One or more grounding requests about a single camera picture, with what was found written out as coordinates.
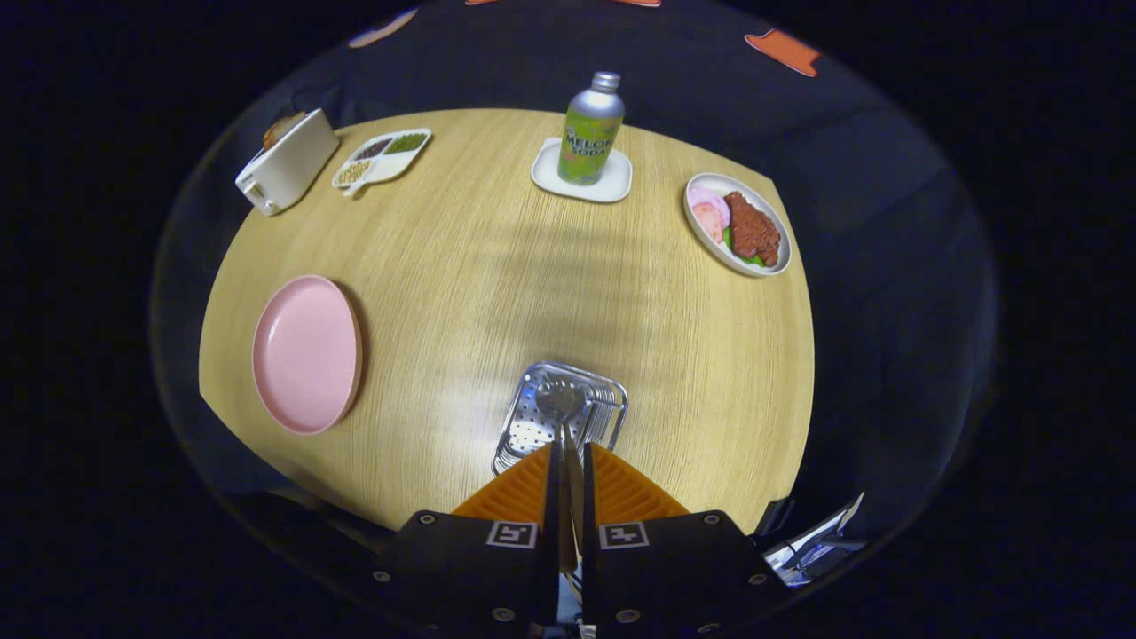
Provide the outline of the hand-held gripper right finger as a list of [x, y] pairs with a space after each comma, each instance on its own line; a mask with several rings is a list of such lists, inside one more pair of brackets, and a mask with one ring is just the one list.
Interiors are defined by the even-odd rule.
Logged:
[[580, 473], [580, 619], [599, 638], [740, 636], [786, 603], [725, 512], [686, 509], [601, 446]]

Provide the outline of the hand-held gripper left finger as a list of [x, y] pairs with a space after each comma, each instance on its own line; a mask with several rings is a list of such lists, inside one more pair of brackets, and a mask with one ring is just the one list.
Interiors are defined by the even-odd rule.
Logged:
[[552, 626], [561, 453], [528, 454], [454, 512], [414, 513], [376, 561], [381, 611], [421, 638], [534, 638]]

